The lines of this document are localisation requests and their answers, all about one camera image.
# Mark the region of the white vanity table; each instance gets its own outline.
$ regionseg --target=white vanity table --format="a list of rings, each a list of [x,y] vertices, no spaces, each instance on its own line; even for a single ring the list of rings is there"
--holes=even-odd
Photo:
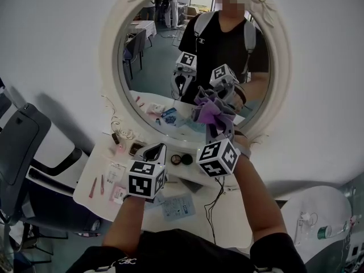
[[[127,151],[132,142],[132,140],[126,141],[126,151],[121,159],[121,161],[125,161],[123,163],[131,159]],[[110,188],[107,187],[106,180],[104,180],[105,193],[104,195],[100,193],[101,175],[105,174],[107,165],[110,162],[108,159],[111,156],[109,147],[115,147],[111,135],[101,134],[78,181],[73,199],[96,215],[108,221],[114,221],[120,205],[109,201],[110,194],[107,190]],[[213,241],[204,205],[211,203],[216,198],[220,186],[213,179],[201,174],[195,163],[189,166],[184,164],[173,166],[170,163],[173,154],[175,154],[173,151],[167,152],[167,168],[169,179],[173,182],[177,181],[177,183],[167,183],[162,190],[162,194],[164,197],[169,197],[190,193],[196,214],[177,221],[166,222],[163,218],[162,207],[159,206],[145,211],[142,228],[149,231],[179,228]],[[173,176],[200,183],[205,187],[193,194],[178,178]],[[90,198],[89,194],[95,177],[97,177],[97,182],[93,197]],[[226,177],[225,185],[236,187],[234,176]],[[252,233],[246,218],[240,190],[228,191],[221,196],[214,208],[214,229],[216,242],[219,246],[246,248],[250,245]]]

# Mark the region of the backpack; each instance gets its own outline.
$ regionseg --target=backpack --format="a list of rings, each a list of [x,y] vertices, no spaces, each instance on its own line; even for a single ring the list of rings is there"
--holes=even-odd
[[[195,27],[194,27],[194,32],[195,32],[195,37],[196,37],[196,53],[197,53],[197,40],[200,37],[200,35],[202,34],[202,32],[204,31],[204,29],[206,28],[206,26],[209,24],[210,20],[212,19],[212,17],[214,16],[215,13],[216,13],[216,11],[202,13],[196,20]],[[245,41],[245,48],[248,53],[248,56],[247,56],[245,66],[244,66],[244,71],[242,74],[243,74],[244,81],[246,82],[247,74],[248,74],[249,58],[250,58],[251,54],[253,53],[253,51],[255,49],[255,45],[257,43],[257,33],[255,30],[255,26],[249,20],[246,20],[245,25],[244,25],[244,41]]]

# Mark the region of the card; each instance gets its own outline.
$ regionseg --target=card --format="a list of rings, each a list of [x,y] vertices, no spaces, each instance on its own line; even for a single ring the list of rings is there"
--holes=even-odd
[[[158,195],[154,198],[154,202],[146,202],[144,205],[144,210],[148,210],[154,207],[157,207],[165,202],[163,194],[160,192]]]
[[[163,216],[166,221],[175,221],[196,214],[192,195],[189,193],[167,197],[163,203]]]

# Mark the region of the black t-shirt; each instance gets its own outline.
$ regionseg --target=black t-shirt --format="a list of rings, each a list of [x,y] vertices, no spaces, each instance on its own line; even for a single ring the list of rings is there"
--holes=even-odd
[[[209,24],[196,41],[194,17],[187,25],[183,34],[179,50],[197,55],[197,76],[192,82],[181,101],[194,104],[198,86],[204,89],[211,88],[210,78],[212,70],[227,64],[240,82],[243,82],[242,72],[247,60],[247,50],[244,40],[244,25],[246,19],[229,32],[222,32],[218,21],[219,12],[216,12]],[[248,62],[249,72],[268,72],[269,57],[267,44],[263,34],[256,28],[257,38],[254,52]]]
[[[174,272],[201,268],[203,270],[234,270],[244,273],[271,272],[307,273],[292,239],[284,233],[268,235],[255,242],[250,259],[240,253],[223,249],[184,230],[159,233],[144,232],[135,258],[128,258],[113,247],[90,247],[67,273],[91,272]]]

